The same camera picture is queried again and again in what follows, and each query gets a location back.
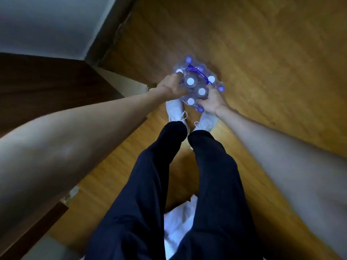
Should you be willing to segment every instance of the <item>person's left hand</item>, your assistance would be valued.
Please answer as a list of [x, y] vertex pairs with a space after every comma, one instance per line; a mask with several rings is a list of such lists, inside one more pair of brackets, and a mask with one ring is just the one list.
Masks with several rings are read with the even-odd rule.
[[162, 89], [165, 94], [165, 100], [174, 100], [181, 96], [188, 94], [188, 91], [181, 87], [179, 84], [180, 80], [183, 78], [181, 72], [167, 75], [157, 86], [158, 89]]

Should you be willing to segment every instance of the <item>leg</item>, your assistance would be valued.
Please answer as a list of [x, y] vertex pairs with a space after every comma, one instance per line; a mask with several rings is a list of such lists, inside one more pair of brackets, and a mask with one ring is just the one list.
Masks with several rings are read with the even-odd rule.
[[128, 183], [94, 231], [86, 260], [165, 259], [163, 213], [169, 164], [186, 137], [183, 122], [169, 122], [140, 154]]
[[236, 162], [208, 131], [193, 131], [188, 140], [200, 171], [198, 202], [193, 227], [171, 259], [262, 259]]

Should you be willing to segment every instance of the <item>foot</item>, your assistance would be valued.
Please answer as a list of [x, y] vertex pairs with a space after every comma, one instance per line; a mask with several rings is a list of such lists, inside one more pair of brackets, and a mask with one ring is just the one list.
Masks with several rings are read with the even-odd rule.
[[214, 126], [217, 124], [217, 122], [218, 122], [218, 118], [215, 115], [204, 112], [201, 115], [200, 121], [194, 122], [196, 128], [193, 131], [206, 130], [210, 132], [214, 128]]
[[181, 121], [186, 126], [188, 134], [189, 128], [186, 122], [186, 118], [188, 117], [187, 112], [183, 108], [182, 100], [174, 99], [170, 101], [166, 101], [166, 111], [169, 115], [169, 121]]

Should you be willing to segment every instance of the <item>wooden floor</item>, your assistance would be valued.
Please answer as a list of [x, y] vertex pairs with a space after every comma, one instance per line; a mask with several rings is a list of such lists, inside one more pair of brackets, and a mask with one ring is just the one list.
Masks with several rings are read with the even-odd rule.
[[[226, 85], [232, 107], [269, 127], [347, 156], [347, 0], [139, 0], [105, 69], [158, 83], [187, 53]], [[189, 123], [198, 114], [189, 111]], [[126, 183], [137, 155], [167, 122], [164, 106], [80, 184], [51, 235], [81, 250]], [[212, 131], [235, 158], [254, 222], [274, 259], [338, 259], [290, 209], [223, 124]], [[170, 167], [167, 208], [198, 190], [186, 142]]]

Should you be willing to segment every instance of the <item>bare skin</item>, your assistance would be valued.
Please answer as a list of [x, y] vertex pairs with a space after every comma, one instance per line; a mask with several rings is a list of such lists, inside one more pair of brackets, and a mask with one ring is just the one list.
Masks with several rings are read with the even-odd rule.
[[[159, 104], [183, 96], [181, 73], [146, 94], [53, 113], [0, 139], [0, 234], [69, 191]], [[252, 121], [210, 87], [200, 104], [243, 142], [307, 226], [347, 258], [347, 161]]]

